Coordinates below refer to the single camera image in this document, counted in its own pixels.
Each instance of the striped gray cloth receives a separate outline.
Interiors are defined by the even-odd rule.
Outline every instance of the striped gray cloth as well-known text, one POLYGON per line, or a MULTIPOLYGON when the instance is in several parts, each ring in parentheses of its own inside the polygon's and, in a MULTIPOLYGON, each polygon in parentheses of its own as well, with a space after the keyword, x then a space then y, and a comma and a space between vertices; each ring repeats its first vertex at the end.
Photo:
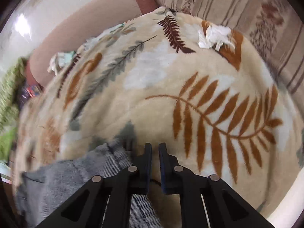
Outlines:
MULTIPOLYGON (((131 165, 121 143, 105 143, 85 156, 60 161, 35 172, 24 172, 16 194, 16 207, 25 213, 28 227, 35 227, 64 203, 92 176, 110 177, 131 165)), ((162 227, 147 196, 133 195, 130 227, 162 227)))

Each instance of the leaf stem print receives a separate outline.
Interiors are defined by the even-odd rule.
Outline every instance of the leaf stem print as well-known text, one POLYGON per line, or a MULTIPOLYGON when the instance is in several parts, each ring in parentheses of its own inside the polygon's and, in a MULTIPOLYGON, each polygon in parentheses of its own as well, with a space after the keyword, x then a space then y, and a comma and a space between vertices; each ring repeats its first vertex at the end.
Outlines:
POLYGON ((108 68, 101 73, 101 76, 97 78, 91 86, 89 86, 88 90, 84 93, 83 97, 76 104, 75 109, 72 112, 71 120, 75 120, 83 110, 86 103, 92 97, 92 95, 96 92, 102 92, 104 87, 106 87, 109 81, 115 81, 117 75, 120 75, 121 72, 124 72, 126 63, 131 60, 132 57, 136 56, 136 53, 142 51, 144 49, 145 42, 148 42, 151 39, 154 39, 156 36, 151 37, 145 41, 136 41, 133 46, 130 46, 128 50, 124 50, 122 52, 122 57, 114 59, 114 62, 108 65, 108 68))
POLYGON ((214 165, 216 173, 221 176, 222 174, 222 166, 223 166, 223 145, 221 141, 221 136, 226 137, 226 149, 227 149, 227 158, 228 165, 234 179, 234 182, 237 182, 238 179, 238 165, 237 165, 237 156, 236 150, 232 143, 232 139, 237 140, 239 142, 239 146, 242 151, 242 155, 244 158, 245 166, 248 174, 251 174, 251 165, 250 165, 250 157, 248 151, 251 151, 251 154, 256 161, 259 167, 262 167, 262 156, 258 146, 265 150, 265 152, 269 152, 268 147, 265 141, 268 143, 276 144, 275 137, 272 132, 268 129, 273 129, 279 125, 282 125, 283 122, 279 118, 270 118, 272 115, 274 108, 277 103, 278 91, 275 85, 272 86, 272 90, 268 89, 266 91, 265 98, 262 97, 259 99, 255 98, 254 101, 249 104, 249 96, 247 96, 238 106, 236 106, 239 93, 229 98, 228 102, 225 105, 225 108, 221 115, 219 116, 216 122, 212 122, 208 117, 211 113, 217 111, 226 100, 230 88, 222 91, 217 97, 213 99, 211 104, 206 107, 205 111, 201 110, 201 107, 207 102, 209 102, 214 96, 215 90, 217 88, 218 81, 211 82, 205 89, 203 95, 199 99, 198 103, 195 105, 192 102, 192 99, 199 94, 200 90, 202 90, 207 83, 209 76, 204 76, 197 83, 194 84, 195 79, 197 78, 198 73, 196 72, 192 75, 182 87, 178 96, 168 95, 168 94, 160 94, 146 97, 146 99, 153 99, 157 97, 166 97, 176 101, 176 105, 173 112, 173 132, 174 138, 177 139, 179 131, 181 130, 181 123, 184 123, 184 147, 186 157, 189 156, 190 147, 192 143, 192 133, 193 133, 193 119, 191 117, 191 111, 193 110, 199 115, 199 122, 197 128, 197 165, 198 169, 201 171, 203 167, 203 161, 206 152, 206 126, 212 127, 212 135, 211 135, 211 153, 212 153, 212 163, 214 165), (189 91, 189 96, 185 99, 185 96, 188 89, 192 86, 192 89, 189 91), (184 110, 184 119, 182 119, 182 105, 185 107, 184 110), (261 115, 264 111, 264 122, 260 125, 261 115), (218 127, 218 125, 225 120, 227 120, 233 114, 231 121, 228 125, 227 131, 218 127), (240 131, 236 135, 232 134, 232 131, 240 125, 240 131))
POLYGON ((158 22, 159 25, 163 27, 163 31, 165 32, 166 38, 170 42, 170 46, 176 50, 176 53, 178 53, 179 50, 181 50, 183 53, 194 53, 195 51, 187 48, 185 46, 185 42, 181 40, 181 37, 179 35, 179 25, 177 24, 177 21, 175 18, 173 18, 171 15, 167 15, 165 19, 158 22))

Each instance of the gray fabric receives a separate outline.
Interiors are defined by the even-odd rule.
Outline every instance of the gray fabric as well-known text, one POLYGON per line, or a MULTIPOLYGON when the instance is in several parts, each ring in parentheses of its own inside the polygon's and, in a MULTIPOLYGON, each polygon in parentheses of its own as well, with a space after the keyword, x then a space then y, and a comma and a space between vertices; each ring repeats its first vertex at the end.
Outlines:
MULTIPOLYGON (((92 176, 110 177, 130 166, 121 143, 105 143, 82 158, 61 161, 35 172, 24 172, 16 194, 16 207, 25 212, 28 227, 35 227, 66 201, 92 176)), ((130 227, 161 227, 147 196, 133 195, 130 227)))

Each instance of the green object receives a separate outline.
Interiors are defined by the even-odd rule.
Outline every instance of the green object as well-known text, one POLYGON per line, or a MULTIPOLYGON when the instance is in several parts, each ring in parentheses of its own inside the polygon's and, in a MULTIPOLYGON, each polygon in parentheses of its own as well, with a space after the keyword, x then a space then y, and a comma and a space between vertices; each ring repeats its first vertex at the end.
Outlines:
POLYGON ((20 57, 4 75, 0 84, 0 160, 7 161, 17 132, 19 109, 15 93, 25 80, 27 59, 20 57))

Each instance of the white crumpled tissue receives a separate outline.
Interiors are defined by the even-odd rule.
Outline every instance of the white crumpled tissue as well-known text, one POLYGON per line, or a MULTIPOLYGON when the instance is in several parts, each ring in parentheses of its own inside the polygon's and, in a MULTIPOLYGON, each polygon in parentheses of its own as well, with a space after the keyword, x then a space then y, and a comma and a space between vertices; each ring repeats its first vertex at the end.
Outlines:
POLYGON ((227 44, 235 49, 235 45, 228 38, 230 33, 231 29, 227 26, 210 25, 206 30, 206 36, 199 30, 199 47, 209 49, 216 44, 215 50, 219 51, 223 44, 227 44))

